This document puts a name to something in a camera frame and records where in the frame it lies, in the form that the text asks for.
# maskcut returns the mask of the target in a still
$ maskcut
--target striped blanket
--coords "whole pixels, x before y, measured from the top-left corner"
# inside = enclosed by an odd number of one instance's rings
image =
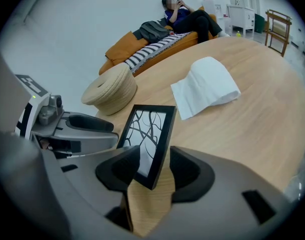
[[[146,45],[144,48],[135,52],[130,58],[126,59],[125,63],[129,65],[131,72],[135,73],[148,59],[157,56],[190,33],[169,35],[159,42]]]

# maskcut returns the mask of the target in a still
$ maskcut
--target tissue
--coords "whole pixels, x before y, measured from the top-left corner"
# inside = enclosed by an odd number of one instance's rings
[[[205,57],[190,66],[188,75],[171,85],[182,120],[193,117],[209,106],[237,99],[241,91],[223,64]]]

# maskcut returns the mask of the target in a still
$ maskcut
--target wooden table top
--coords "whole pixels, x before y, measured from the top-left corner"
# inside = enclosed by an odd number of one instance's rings
[[[175,106],[171,84],[207,56],[227,68],[241,97],[184,121],[177,111],[170,145],[240,162],[283,191],[305,152],[305,86],[284,58],[255,41],[221,37],[178,52],[135,78],[136,94],[124,109],[97,116],[112,122],[121,135],[134,104]],[[135,180],[128,188],[133,232],[139,236],[171,209],[175,183],[169,153],[154,190]]]

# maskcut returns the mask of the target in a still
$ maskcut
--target green bin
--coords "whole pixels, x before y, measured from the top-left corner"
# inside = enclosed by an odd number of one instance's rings
[[[265,27],[265,18],[259,14],[254,15],[254,30],[258,33],[262,33]]]

